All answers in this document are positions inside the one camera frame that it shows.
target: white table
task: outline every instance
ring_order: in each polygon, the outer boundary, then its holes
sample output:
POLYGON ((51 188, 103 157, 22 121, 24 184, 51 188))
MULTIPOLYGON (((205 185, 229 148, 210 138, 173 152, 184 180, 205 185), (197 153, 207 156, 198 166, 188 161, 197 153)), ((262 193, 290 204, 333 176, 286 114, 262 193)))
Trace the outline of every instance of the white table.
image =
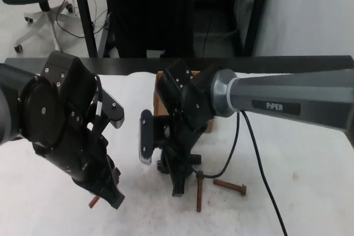
MULTIPOLYGON (((108 126, 108 154, 122 172, 126 196, 118 210, 35 155, 25 140, 0 147, 0 235, 282 235, 259 173, 247 126, 233 159, 220 178, 247 186, 247 195, 204 180, 202 212, 196 212, 195 175, 182 198, 171 196, 169 175, 138 159, 139 118, 153 108, 154 75, 101 76, 103 87, 125 110, 121 129, 108 126)), ((265 175, 289 235, 354 235, 354 150, 337 131, 249 114, 265 175)), ((236 116, 216 118, 211 134, 193 149, 205 173, 225 164, 236 116)))

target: office chair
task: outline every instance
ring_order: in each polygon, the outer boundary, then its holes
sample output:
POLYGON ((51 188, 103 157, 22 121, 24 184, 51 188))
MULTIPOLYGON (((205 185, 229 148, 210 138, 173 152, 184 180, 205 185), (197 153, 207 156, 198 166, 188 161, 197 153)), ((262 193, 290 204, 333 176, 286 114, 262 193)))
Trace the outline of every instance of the office chair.
POLYGON ((24 19, 27 21, 27 23, 33 25, 30 27, 30 30, 27 33, 25 33, 24 35, 16 39, 16 41, 14 42, 14 48, 17 53, 22 52, 21 43, 23 43, 31 36, 36 34, 45 24, 49 26, 50 34, 55 45, 55 50, 63 51, 60 48, 54 30, 54 22, 56 21, 56 15, 58 12, 59 12, 58 21, 60 22, 67 22, 68 20, 71 20, 73 22, 80 22, 79 18, 73 18, 68 15, 61 14, 61 12, 64 9, 67 9, 69 13, 73 12, 72 5, 69 4, 68 1, 65 1, 63 5, 60 5, 55 8, 49 7, 49 3, 48 3, 49 0, 2 0, 2 1, 8 5, 26 5, 26 4, 39 3, 39 7, 42 10, 41 12, 24 14, 24 19))

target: cable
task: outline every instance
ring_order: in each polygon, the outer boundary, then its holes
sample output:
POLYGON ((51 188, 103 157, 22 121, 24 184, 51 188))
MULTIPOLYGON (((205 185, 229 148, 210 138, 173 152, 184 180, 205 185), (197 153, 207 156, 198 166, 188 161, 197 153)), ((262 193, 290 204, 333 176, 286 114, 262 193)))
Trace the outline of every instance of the cable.
POLYGON ((95 20, 93 21, 93 26, 96 27, 96 20, 97 20, 97 3, 96 3, 96 0, 93 0, 95 1, 95 20))
POLYGON ((75 17, 78 18, 77 13, 76 13, 75 0, 72 0, 72 10, 74 11, 75 17))
POLYGON ((98 75, 95 75, 96 78, 96 84, 97 84, 97 93, 98 93, 98 97, 97 97, 97 107, 96 107, 96 115, 95 115, 95 120, 93 121, 93 126, 92 126, 92 130, 91 130, 91 135, 90 135, 90 141, 89 143, 91 144, 90 148, 98 141, 98 139, 101 136, 101 133, 99 131, 99 126, 101 123, 101 117, 102 117, 102 83, 101 83, 101 79, 98 75))
POLYGON ((62 26, 60 26, 60 24, 59 24, 59 22, 58 22, 58 15, 59 15, 59 12, 60 12, 61 8, 63 7, 65 1, 66 1, 66 0, 63 0, 62 4, 60 5, 60 8, 58 9, 58 11, 57 11, 57 13, 56 13, 56 18, 55 18, 56 23, 58 24, 58 26, 59 26, 60 29, 62 29, 63 31, 69 33, 70 35, 75 36, 75 37, 80 38, 80 39, 85 38, 85 36, 77 36, 77 35, 75 35, 75 34, 72 34, 71 32, 69 32, 69 31, 67 31, 66 29, 64 29, 62 26))
POLYGON ((104 12, 106 12, 107 10, 108 10, 108 8, 105 9, 93 22, 95 23, 96 20, 98 20, 104 14, 104 12))
MULTIPOLYGON (((56 23, 58 24, 59 28, 62 29, 63 31, 69 33, 70 35, 74 36, 74 37, 77 37, 77 38, 80 38, 80 39, 83 39, 85 38, 85 36, 78 36, 78 35, 75 35, 71 32, 69 32, 68 30, 64 29, 58 22, 58 15, 59 15, 59 11, 61 10, 61 8, 63 7, 64 3, 65 3, 66 0, 63 0, 62 4, 60 5, 60 8, 58 9, 57 13, 56 13, 56 23)), ((105 26, 107 25, 107 21, 105 20, 103 26, 97 31, 97 32, 94 32, 93 34, 95 35, 96 33, 99 33, 105 26)))
POLYGON ((221 38, 211 38, 212 41, 225 41, 228 38, 231 38, 234 34, 238 32, 238 29, 240 28, 240 25, 237 26, 236 30, 233 30, 232 32, 225 33, 225 35, 221 38))
POLYGON ((230 160, 232 158, 233 152, 235 150, 239 131, 240 131, 240 113, 237 113, 237 125, 236 125, 235 139, 233 141, 232 149, 231 149, 230 155, 228 156, 228 159, 227 159, 227 161, 225 163, 225 166, 223 167, 222 171, 220 173, 218 173, 218 174, 215 174, 215 175, 205 175, 205 174, 203 174, 204 178, 206 178, 206 179, 215 179, 215 178, 219 178, 221 175, 224 174, 224 172, 226 171, 226 169, 228 167, 228 164, 230 163, 230 160))
POLYGON ((250 121, 249 121, 249 119, 248 119, 248 116, 247 116, 247 114, 245 113, 245 111, 241 111, 241 113, 242 113, 244 119, 246 120, 247 127, 248 127, 249 133, 250 133, 251 138, 252 138, 254 150, 255 150, 256 156, 257 156, 259 171, 261 172, 264 185, 266 186, 266 189, 267 189, 267 191, 268 191, 269 197, 270 197, 270 199, 272 200, 272 203, 273 203, 275 212, 277 213, 277 216, 278 216, 280 225, 282 226, 283 233, 284 233, 285 236, 287 236, 288 234, 287 234, 287 230, 285 229, 285 225, 284 225, 284 223, 283 223, 282 216, 280 215, 280 212, 279 212, 277 203, 275 202, 275 199, 274 199, 274 197, 273 197, 272 191, 271 191, 270 188, 269 188, 267 179, 266 179, 266 177, 265 177, 265 175, 264 175, 264 172, 263 172, 263 166, 262 166, 262 162, 261 162, 261 157, 259 156, 259 151, 258 151, 258 147, 257 147, 257 143, 256 143, 256 138, 254 137, 253 129, 252 129, 251 123, 250 123, 250 121))
POLYGON ((206 31, 206 36, 205 36, 204 46, 203 46, 203 53, 202 53, 201 57, 204 57, 205 45, 206 45, 206 41, 208 39, 208 34, 209 34, 209 31, 210 31, 210 26, 211 26, 211 19, 212 19, 212 14, 210 14, 209 25, 208 25, 208 29, 206 31))

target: chair wheel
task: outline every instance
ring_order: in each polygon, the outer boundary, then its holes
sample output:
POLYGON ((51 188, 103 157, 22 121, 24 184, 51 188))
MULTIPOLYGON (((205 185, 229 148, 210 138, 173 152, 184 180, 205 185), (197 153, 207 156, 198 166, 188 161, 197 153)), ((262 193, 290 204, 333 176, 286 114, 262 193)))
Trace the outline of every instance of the chair wheel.
POLYGON ((16 51, 17 53, 22 53, 22 51, 23 51, 23 50, 22 50, 22 45, 20 45, 20 44, 17 45, 17 46, 15 46, 14 48, 15 48, 15 51, 16 51))
POLYGON ((72 4, 68 4, 65 8, 67 9, 67 11, 69 11, 69 13, 74 12, 74 8, 73 8, 72 4))
POLYGON ((33 19, 31 19, 31 18, 24 17, 24 20, 28 23, 33 23, 33 19))

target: rusty bolt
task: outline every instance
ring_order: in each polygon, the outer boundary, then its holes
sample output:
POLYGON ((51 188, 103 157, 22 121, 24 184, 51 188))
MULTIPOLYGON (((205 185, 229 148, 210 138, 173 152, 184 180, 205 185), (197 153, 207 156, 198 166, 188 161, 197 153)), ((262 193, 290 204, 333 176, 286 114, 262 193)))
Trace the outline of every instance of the rusty bolt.
POLYGON ((197 192, 197 212, 201 211, 201 194, 202 194, 202 189, 203 189, 203 179, 204 175, 202 171, 198 171, 196 174, 196 177, 198 179, 198 192, 197 192))
POLYGON ((99 197, 99 196, 95 196, 95 197, 91 200, 91 202, 88 204, 88 206, 89 206, 90 208, 94 207, 98 200, 100 200, 100 197, 99 197))
POLYGON ((214 179, 213 184, 240 192, 242 196, 246 194, 247 187, 244 184, 242 184, 242 186, 234 185, 233 183, 224 182, 218 179, 214 179))

